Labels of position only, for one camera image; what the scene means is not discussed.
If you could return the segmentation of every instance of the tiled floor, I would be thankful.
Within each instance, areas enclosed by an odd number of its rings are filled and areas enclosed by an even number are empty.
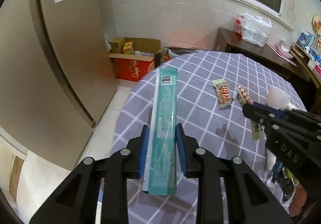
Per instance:
[[[118,80],[117,91],[101,121],[96,126],[79,162],[88,156],[95,160],[110,156],[110,147],[114,140],[114,129],[118,116],[131,88],[135,84],[134,82]],[[36,210],[68,174],[69,171],[30,151],[28,152],[21,170],[17,191],[18,212],[24,223],[29,223]],[[100,209],[101,205],[99,204],[96,223],[100,223]]]

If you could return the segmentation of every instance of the refrigerator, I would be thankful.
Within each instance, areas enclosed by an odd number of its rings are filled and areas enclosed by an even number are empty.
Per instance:
[[[4,0],[0,127],[73,169],[116,89],[98,0]]]

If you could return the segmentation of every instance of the open box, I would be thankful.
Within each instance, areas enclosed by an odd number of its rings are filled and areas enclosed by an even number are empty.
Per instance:
[[[117,78],[138,82],[144,75],[161,64],[161,55],[164,55],[164,51],[161,49],[161,41],[156,39],[126,38],[126,42],[133,42],[135,51],[153,55],[123,53],[111,53],[109,55],[115,66]]]

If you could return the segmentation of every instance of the metal rivet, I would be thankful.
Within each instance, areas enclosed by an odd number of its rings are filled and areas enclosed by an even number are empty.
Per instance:
[[[93,163],[93,161],[94,161],[93,158],[87,157],[87,158],[84,158],[83,163],[85,163],[86,165],[90,165]]]
[[[205,154],[205,150],[203,148],[197,148],[195,151],[198,155],[203,155]]]
[[[127,156],[127,155],[130,154],[130,150],[128,150],[128,149],[122,149],[122,150],[120,151],[120,154],[121,154],[121,155],[124,155],[124,156]]]
[[[234,162],[235,164],[241,164],[241,163],[242,163],[242,159],[241,159],[240,157],[234,157],[234,158],[233,158],[233,162]]]

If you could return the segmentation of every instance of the purple tablecloth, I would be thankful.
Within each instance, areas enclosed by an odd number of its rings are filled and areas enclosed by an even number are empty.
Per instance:
[[[232,106],[220,109],[211,81],[224,78],[230,94],[236,97],[235,85],[242,85],[253,101],[265,104],[269,86],[288,92],[291,103],[305,110],[292,85],[261,64],[242,54],[198,51],[182,55],[162,65],[179,69],[177,82],[177,123],[182,123],[187,135],[198,140],[200,147],[214,155],[231,159],[240,156],[256,175],[265,181],[265,139],[252,141],[250,121],[234,100]],[[133,88],[118,118],[112,152],[126,147],[129,139],[140,136],[151,115],[155,91],[155,71],[147,74]],[[197,209],[197,179],[186,179],[177,163],[176,196],[144,194],[139,181],[127,181],[129,223],[195,223]],[[278,184],[271,190],[285,209]],[[226,203],[224,188],[223,202]],[[224,222],[228,223],[224,206]]]

